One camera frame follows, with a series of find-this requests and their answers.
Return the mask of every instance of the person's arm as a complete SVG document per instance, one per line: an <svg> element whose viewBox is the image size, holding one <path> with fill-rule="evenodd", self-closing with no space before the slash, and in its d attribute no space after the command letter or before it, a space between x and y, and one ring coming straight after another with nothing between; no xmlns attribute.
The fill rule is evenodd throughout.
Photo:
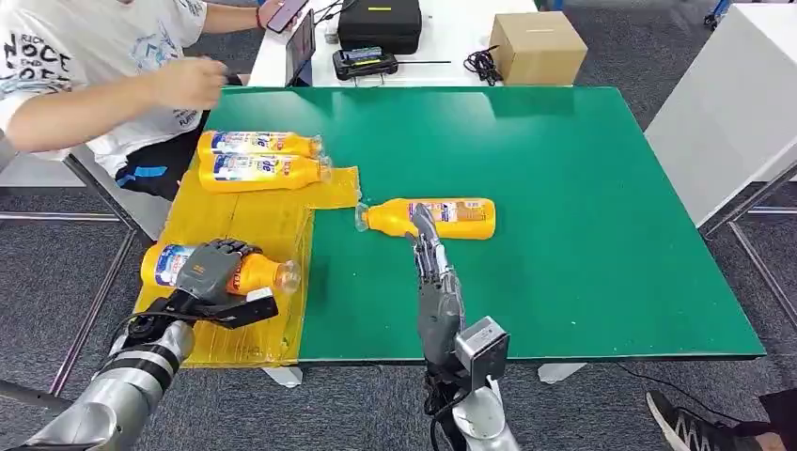
<svg viewBox="0 0 797 451"><path fill-rule="evenodd" d="M229 33L258 27L258 9L208 3L203 33Z"/></svg>
<svg viewBox="0 0 797 451"><path fill-rule="evenodd" d="M266 23L282 7L282 4L282 0L268 0L260 8L241 8L208 3L208 12L202 32L230 33L258 28L258 16L260 23L266 26Z"/></svg>
<svg viewBox="0 0 797 451"><path fill-rule="evenodd" d="M16 110L6 137L20 152L42 152L83 144L155 106L210 109L226 71L218 61L187 58L103 86L38 95Z"/></svg>

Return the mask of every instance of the person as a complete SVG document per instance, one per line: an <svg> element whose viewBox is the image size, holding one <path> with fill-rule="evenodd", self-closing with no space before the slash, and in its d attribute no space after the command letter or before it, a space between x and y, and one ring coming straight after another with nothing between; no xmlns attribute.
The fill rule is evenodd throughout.
<svg viewBox="0 0 797 451"><path fill-rule="evenodd" d="M183 48L201 33L263 27L281 5L3 0L0 129L20 152L86 143L122 188L173 200L202 111L247 78Z"/></svg>
<svg viewBox="0 0 797 451"><path fill-rule="evenodd" d="M660 392L646 394L653 419L676 451L797 451L797 389L760 397L770 422L712 424Z"/></svg>

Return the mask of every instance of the black case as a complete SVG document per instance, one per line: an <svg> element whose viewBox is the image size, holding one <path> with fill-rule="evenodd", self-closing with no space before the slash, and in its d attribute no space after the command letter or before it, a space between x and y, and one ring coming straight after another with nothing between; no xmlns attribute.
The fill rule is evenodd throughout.
<svg viewBox="0 0 797 451"><path fill-rule="evenodd" d="M390 54L414 54L421 37L418 0L348 0L337 36L344 50L379 46Z"/></svg>

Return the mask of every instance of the gray carpet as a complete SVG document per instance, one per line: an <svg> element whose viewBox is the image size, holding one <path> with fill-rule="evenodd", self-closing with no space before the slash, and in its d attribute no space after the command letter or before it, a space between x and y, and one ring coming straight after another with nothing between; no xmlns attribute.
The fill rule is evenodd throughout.
<svg viewBox="0 0 797 451"><path fill-rule="evenodd" d="M590 49L578 84L618 86L644 128L708 37L700 22L710 5L705 0L570 0L567 15ZM191 52L248 72L258 43L258 32L243 32L203 38ZM797 205L797 187L787 187L773 202ZM80 190L6 192L0 195L0 210L104 206ZM754 218L743 226L788 295L797 299L797 222ZM122 235L114 225L0 224L0 378L47 388ZM770 355L752 362L626 365L672 381L716 409L764 419L756 396L797 386L797 332L729 231L719 233L710 248ZM136 244L126 260L66 397L85 387L112 328L131 310L143 252ZM430 449L421 376L416 366L311 368L301 387L287 390L257 369L184 370L137 449ZM651 388L719 419L672 390L609 364L588 365L553 386L537 380L536 365L510 365L502 384L519 442L525 449L552 451L667 449L643 402ZM40 409L0 399L0 448L19 443L46 418Z"/></svg>

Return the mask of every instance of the plastic bottle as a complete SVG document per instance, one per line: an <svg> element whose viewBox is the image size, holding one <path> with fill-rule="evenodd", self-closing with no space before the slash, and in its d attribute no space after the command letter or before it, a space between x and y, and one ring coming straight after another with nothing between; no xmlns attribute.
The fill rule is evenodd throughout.
<svg viewBox="0 0 797 451"><path fill-rule="evenodd" d="M178 244L156 243L144 254L141 280L145 285L174 287L177 274L196 248ZM227 291L246 295L250 291L269 287L293 293L302 282L302 271L296 262L276 263L262 254L250 254L227 282Z"/></svg>
<svg viewBox="0 0 797 451"><path fill-rule="evenodd" d="M296 190L332 178L332 160L298 155L225 154L202 159L199 181L215 193L258 190Z"/></svg>
<svg viewBox="0 0 797 451"><path fill-rule="evenodd" d="M320 136L307 138L290 132L203 132L196 144L200 158L219 154L276 153L318 159L323 156Z"/></svg>
<svg viewBox="0 0 797 451"><path fill-rule="evenodd" d="M354 211L357 230L380 230L393 237L417 235L413 211L417 203L430 209L441 238L487 240L495 232L495 204L483 198L392 199L375 207L360 204Z"/></svg>

